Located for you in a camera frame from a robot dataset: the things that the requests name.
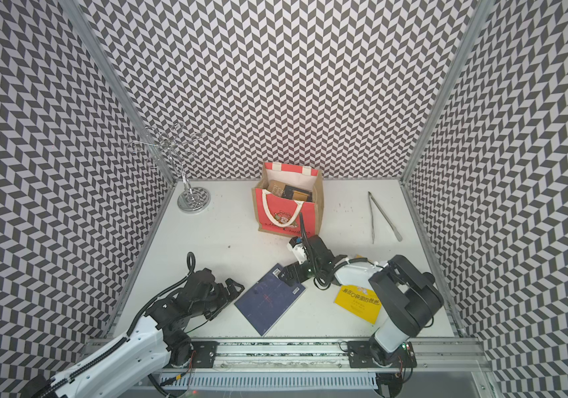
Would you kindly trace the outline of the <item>yellow book blue illustration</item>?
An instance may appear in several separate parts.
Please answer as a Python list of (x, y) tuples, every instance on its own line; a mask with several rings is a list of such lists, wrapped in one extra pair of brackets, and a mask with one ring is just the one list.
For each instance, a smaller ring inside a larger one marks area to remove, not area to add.
[(355, 285), (341, 286), (334, 303), (370, 324), (376, 324), (382, 308), (373, 290)]

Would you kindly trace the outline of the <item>red burlap Christmas bag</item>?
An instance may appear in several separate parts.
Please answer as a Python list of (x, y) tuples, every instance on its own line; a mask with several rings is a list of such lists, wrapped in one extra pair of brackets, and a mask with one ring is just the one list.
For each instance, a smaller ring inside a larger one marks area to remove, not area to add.
[[(267, 190), (276, 180), (294, 187), (312, 191), (311, 202), (300, 202), (276, 197)], [(262, 178), (252, 189), (254, 215), (261, 232), (276, 235), (299, 236), (320, 233), (324, 213), (323, 173), (310, 166), (266, 162)]]

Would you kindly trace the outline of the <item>brown cover book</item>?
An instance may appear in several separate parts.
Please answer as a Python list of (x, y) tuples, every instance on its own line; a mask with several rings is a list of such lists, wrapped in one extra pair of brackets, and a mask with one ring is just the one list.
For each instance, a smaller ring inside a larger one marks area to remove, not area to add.
[(270, 194), (287, 200), (311, 202), (313, 199), (312, 191), (308, 191), (300, 187), (294, 187), (290, 184), (286, 184), (285, 182), (279, 182), (276, 180), (269, 182), (267, 190)]

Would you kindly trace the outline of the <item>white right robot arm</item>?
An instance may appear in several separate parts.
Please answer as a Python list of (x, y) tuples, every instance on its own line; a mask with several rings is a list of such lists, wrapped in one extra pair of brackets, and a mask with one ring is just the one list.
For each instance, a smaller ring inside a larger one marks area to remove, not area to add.
[(311, 280), (319, 290), (352, 286), (357, 299), (365, 292), (376, 294), (374, 301), (388, 318), (352, 356), (361, 357), (366, 366), (416, 365), (408, 340), (431, 327), (444, 305), (431, 273), (419, 271), (403, 255), (395, 255), (384, 265), (361, 256), (333, 255), (318, 235), (293, 237), (287, 249), (297, 259), (279, 275), (287, 285)]

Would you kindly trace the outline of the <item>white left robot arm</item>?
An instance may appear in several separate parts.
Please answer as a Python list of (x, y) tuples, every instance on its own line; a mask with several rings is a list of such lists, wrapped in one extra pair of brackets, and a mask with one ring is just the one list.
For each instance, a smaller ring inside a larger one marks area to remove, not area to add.
[(243, 292), (235, 280), (218, 283), (209, 269), (191, 270), (145, 304), (124, 333), (65, 371), (28, 381), (20, 396), (117, 397), (166, 366), (189, 370), (198, 352), (189, 321), (215, 319)]

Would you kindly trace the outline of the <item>stainless steel kitchen tongs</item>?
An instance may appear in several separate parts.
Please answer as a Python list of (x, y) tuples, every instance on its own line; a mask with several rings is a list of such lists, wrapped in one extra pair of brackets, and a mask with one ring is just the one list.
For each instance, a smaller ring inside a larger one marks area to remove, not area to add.
[(389, 226), (390, 230), (393, 232), (395, 239), (397, 242), (403, 241), (403, 236), (396, 227), (396, 225), (391, 221), (390, 217), (387, 215), (383, 207), (379, 204), (376, 200), (375, 196), (372, 192), (367, 192), (368, 197), (368, 204), (370, 210), (370, 236), (371, 236), (371, 243), (375, 243), (376, 240), (376, 233), (375, 233), (375, 213), (378, 212), (381, 217), (385, 220), (387, 225)]

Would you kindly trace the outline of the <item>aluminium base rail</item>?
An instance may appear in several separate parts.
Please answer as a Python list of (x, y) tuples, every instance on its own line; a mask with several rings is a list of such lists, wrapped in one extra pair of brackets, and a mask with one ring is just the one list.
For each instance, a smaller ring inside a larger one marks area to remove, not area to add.
[(144, 371), (134, 389), (166, 396), (197, 391), (375, 391), (398, 396), (426, 384), (426, 395), (469, 383), (470, 396), (500, 397), (481, 344), (472, 338), (415, 338), (394, 353), (366, 339), (198, 338), (187, 363)]

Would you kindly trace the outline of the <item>aluminium corner frame post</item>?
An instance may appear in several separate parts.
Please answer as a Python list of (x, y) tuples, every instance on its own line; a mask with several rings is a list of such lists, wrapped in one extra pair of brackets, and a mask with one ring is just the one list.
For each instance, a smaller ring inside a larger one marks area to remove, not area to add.
[(90, 27), (88, 20), (80, 8), (79, 1), (73, 0), (60, 0), (58, 4), (68, 17), (72, 24), (73, 30), (81, 38), (84, 46), (86, 46), (91, 58), (98, 67), (98, 70), (103, 74), (106, 83), (111, 88), (114, 96), (118, 100), (125, 115), (131, 121), (131, 124), (136, 131), (136, 134), (141, 142), (144, 143), (146, 149), (150, 153), (151, 160), (158, 167), (162, 177), (169, 182), (173, 187), (176, 184), (173, 172), (167, 165), (166, 161), (161, 157), (159, 147), (156, 144), (152, 134), (147, 130), (142, 117), (139, 115), (132, 99), (130, 98), (121, 78), (116, 74), (116, 71), (108, 59), (103, 46), (99, 42), (97, 36), (94, 34), (93, 29)]

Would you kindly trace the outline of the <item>right aluminium corner post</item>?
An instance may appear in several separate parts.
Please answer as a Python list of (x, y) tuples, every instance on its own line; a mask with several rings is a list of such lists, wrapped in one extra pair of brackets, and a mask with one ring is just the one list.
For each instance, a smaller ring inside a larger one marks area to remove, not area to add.
[(477, 2), (475, 12), (471, 17), (467, 30), (461, 37), (458, 50), (456, 51), (452, 59), (451, 66), (444, 77), (443, 84), (438, 92), (433, 108), (426, 119), (425, 126), (418, 136), (414, 150), (408, 160), (405, 170), (403, 171), (400, 179), (400, 182), (403, 185), (408, 184), (408, 180), (417, 168), (418, 163), (423, 156), (423, 152), (428, 145), (428, 141), (432, 137), (439, 118), (441, 117), (445, 106), (452, 95), (454, 86), (461, 76), (463, 68), (466, 65), (466, 61), (471, 54), (471, 50), (475, 45), (476, 40), (479, 38), (484, 24), (488, 20), (494, 4), (495, 2), (492, 0), (481, 0)]

